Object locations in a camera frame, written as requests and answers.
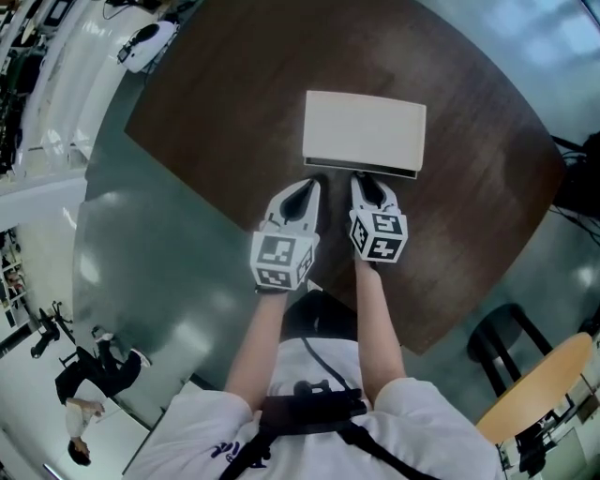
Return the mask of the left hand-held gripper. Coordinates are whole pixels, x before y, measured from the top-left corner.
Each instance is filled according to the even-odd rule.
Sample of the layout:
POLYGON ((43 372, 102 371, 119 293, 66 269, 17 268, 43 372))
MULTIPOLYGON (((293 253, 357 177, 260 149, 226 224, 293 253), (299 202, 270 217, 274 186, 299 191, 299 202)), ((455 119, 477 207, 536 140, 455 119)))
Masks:
POLYGON ((315 261, 321 186, 329 178, 312 174, 275 195, 252 235, 250 269, 262 291, 295 291, 315 261))

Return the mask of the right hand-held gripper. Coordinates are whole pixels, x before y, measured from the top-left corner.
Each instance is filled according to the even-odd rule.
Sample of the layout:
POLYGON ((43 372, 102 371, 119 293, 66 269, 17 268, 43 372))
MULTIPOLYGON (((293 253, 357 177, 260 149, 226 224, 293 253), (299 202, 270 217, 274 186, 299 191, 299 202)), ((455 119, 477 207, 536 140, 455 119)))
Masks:
POLYGON ((360 258, 397 262, 409 234, 395 192, 367 172, 353 172, 351 199, 349 237, 360 258))

